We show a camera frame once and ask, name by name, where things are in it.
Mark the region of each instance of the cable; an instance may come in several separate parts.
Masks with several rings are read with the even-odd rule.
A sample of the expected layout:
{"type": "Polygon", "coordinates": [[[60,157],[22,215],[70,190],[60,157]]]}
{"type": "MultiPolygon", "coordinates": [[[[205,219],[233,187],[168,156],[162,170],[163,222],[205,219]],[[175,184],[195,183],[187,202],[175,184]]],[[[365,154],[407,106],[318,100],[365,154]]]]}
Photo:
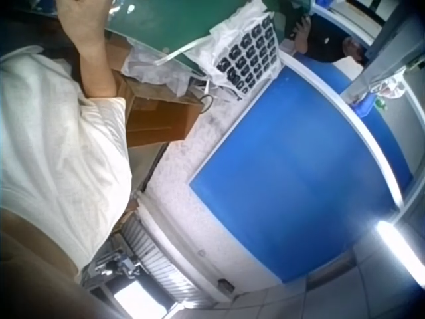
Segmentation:
{"type": "Polygon", "coordinates": [[[204,95],[202,98],[200,98],[199,100],[200,101],[202,101],[204,98],[211,98],[211,102],[210,102],[210,104],[208,104],[207,105],[207,107],[205,107],[205,108],[203,108],[203,110],[201,111],[201,113],[199,113],[199,114],[204,114],[206,111],[208,111],[210,108],[211,108],[211,106],[213,105],[213,103],[214,103],[214,98],[213,98],[213,96],[211,96],[210,94],[206,94],[206,95],[204,95]]]}

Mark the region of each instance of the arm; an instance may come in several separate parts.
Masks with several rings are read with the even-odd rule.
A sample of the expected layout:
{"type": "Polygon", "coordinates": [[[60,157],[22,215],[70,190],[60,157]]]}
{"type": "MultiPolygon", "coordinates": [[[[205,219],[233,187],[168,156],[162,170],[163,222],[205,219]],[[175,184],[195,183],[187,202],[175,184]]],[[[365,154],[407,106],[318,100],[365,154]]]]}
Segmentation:
{"type": "Polygon", "coordinates": [[[105,43],[80,51],[81,78],[89,98],[111,98],[117,94],[116,83],[106,58],[105,43]]]}
{"type": "Polygon", "coordinates": [[[295,49],[301,54],[305,54],[308,51],[308,36],[304,36],[301,33],[297,33],[295,36],[295,49]]]}
{"type": "Polygon", "coordinates": [[[302,24],[297,23],[294,28],[294,32],[296,32],[295,37],[295,49],[302,54],[307,53],[308,51],[308,36],[311,30],[311,21],[310,18],[303,17],[302,24]]]}
{"type": "Polygon", "coordinates": [[[65,33],[80,53],[81,77],[90,98],[116,96],[108,65],[104,29],[112,0],[56,0],[65,33]]]}

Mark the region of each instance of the blue panel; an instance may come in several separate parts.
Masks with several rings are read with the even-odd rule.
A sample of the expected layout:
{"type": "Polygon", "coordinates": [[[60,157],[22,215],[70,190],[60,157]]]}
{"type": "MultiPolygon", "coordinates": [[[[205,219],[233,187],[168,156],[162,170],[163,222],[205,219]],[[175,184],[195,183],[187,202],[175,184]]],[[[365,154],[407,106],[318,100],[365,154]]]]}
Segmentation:
{"type": "MultiPolygon", "coordinates": [[[[295,57],[310,70],[320,76],[334,91],[342,93],[351,81],[337,67],[329,63],[321,63],[312,60],[302,54],[295,57]]],[[[361,118],[363,123],[372,133],[389,161],[391,168],[397,178],[401,190],[405,191],[413,180],[403,152],[393,136],[390,128],[376,108],[373,108],[367,116],[361,118]]]]}
{"type": "Polygon", "coordinates": [[[393,206],[358,135],[288,68],[191,187],[283,282],[345,251],[393,206]]]}

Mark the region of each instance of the black electronic component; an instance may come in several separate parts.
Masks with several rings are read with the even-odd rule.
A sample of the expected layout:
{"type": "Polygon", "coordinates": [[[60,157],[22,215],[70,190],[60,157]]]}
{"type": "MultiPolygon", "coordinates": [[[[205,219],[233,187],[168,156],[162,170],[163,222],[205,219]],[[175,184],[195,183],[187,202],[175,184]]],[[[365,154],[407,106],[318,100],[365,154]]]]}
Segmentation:
{"type": "Polygon", "coordinates": [[[264,55],[266,55],[267,54],[267,49],[266,49],[266,47],[263,47],[261,50],[260,50],[260,58],[262,58],[264,55]]]}
{"type": "Polygon", "coordinates": [[[257,73],[259,70],[261,70],[261,64],[258,63],[255,67],[254,67],[254,73],[257,73]]]}
{"type": "Polygon", "coordinates": [[[248,74],[248,72],[250,72],[250,67],[248,65],[246,65],[242,71],[240,71],[240,75],[242,76],[246,76],[248,74]]]}
{"type": "Polygon", "coordinates": [[[261,25],[263,26],[263,28],[265,29],[266,27],[268,27],[268,25],[272,23],[272,18],[270,18],[270,16],[266,17],[263,22],[261,22],[261,25]]]}
{"type": "Polygon", "coordinates": [[[265,65],[268,62],[268,55],[266,55],[262,60],[261,64],[265,65]]]}
{"type": "Polygon", "coordinates": [[[242,88],[244,87],[244,81],[240,81],[239,83],[238,83],[238,85],[236,85],[236,88],[238,89],[238,90],[242,90],[242,88]]]}
{"type": "Polygon", "coordinates": [[[252,58],[255,54],[255,47],[251,46],[248,51],[246,51],[246,57],[247,58],[252,58]]]}
{"type": "Polygon", "coordinates": [[[264,45],[264,37],[259,37],[258,40],[255,42],[255,46],[257,49],[261,48],[264,45]]]}
{"type": "Polygon", "coordinates": [[[227,58],[223,58],[220,63],[217,65],[217,68],[221,72],[226,72],[230,66],[230,61],[227,58]]]}
{"type": "Polygon", "coordinates": [[[278,60],[278,57],[277,57],[276,55],[274,55],[274,56],[270,59],[270,64],[274,64],[277,60],[278,60]]]}
{"type": "Polygon", "coordinates": [[[266,37],[267,40],[273,37],[273,28],[272,27],[268,28],[264,36],[266,37]]]}
{"type": "Polygon", "coordinates": [[[242,41],[240,42],[240,46],[242,48],[246,49],[250,46],[251,43],[252,43],[252,38],[248,33],[248,34],[244,35],[244,37],[242,38],[242,41]]]}
{"type": "Polygon", "coordinates": [[[254,76],[252,75],[252,73],[250,73],[250,74],[246,77],[245,82],[249,83],[249,82],[251,82],[251,80],[252,80],[253,78],[254,78],[254,76]]]}
{"type": "Polygon", "coordinates": [[[235,76],[236,76],[236,70],[234,68],[231,68],[229,71],[227,71],[227,79],[229,81],[232,82],[235,76]]]}
{"type": "Polygon", "coordinates": [[[250,88],[253,88],[253,87],[254,87],[254,85],[255,85],[255,83],[256,83],[256,81],[255,81],[255,80],[252,80],[252,81],[250,82],[250,84],[248,84],[248,86],[249,86],[250,88]]]}
{"type": "Polygon", "coordinates": [[[231,83],[235,86],[237,86],[239,82],[240,82],[240,76],[239,75],[235,75],[233,77],[233,79],[231,80],[231,83]]]}
{"type": "Polygon", "coordinates": [[[255,56],[254,58],[252,58],[252,60],[251,60],[251,62],[250,62],[250,65],[251,66],[254,66],[255,64],[257,64],[258,63],[258,56],[255,56]]]}
{"type": "Polygon", "coordinates": [[[272,50],[270,50],[269,55],[272,56],[276,53],[276,47],[272,48],[272,50]]]}
{"type": "Polygon", "coordinates": [[[261,34],[261,25],[257,25],[253,30],[251,31],[251,35],[253,38],[258,37],[261,34]]]}
{"type": "Polygon", "coordinates": [[[270,49],[274,46],[274,39],[270,39],[270,41],[267,42],[267,48],[270,49]]]}
{"type": "Polygon", "coordinates": [[[239,58],[238,62],[236,62],[236,67],[240,70],[246,64],[246,59],[242,56],[239,58]]]}
{"type": "Polygon", "coordinates": [[[232,50],[230,50],[229,57],[232,60],[236,60],[240,56],[241,53],[242,53],[242,51],[240,50],[239,46],[238,45],[234,45],[232,47],[232,50]]]}

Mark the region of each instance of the hand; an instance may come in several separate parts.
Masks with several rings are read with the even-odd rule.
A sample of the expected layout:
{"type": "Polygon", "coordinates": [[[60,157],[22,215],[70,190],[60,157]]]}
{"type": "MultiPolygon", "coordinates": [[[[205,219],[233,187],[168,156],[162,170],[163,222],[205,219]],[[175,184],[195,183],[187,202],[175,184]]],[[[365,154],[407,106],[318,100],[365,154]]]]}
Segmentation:
{"type": "Polygon", "coordinates": [[[311,30],[311,21],[310,18],[303,17],[301,20],[302,24],[297,22],[296,27],[293,29],[293,32],[295,32],[297,35],[301,35],[305,38],[308,38],[308,34],[310,34],[311,30]]]}
{"type": "Polygon", "coordinates": [[[58,18],[80,54],[103,45],[112,0],[56,0],[58,18]]]}

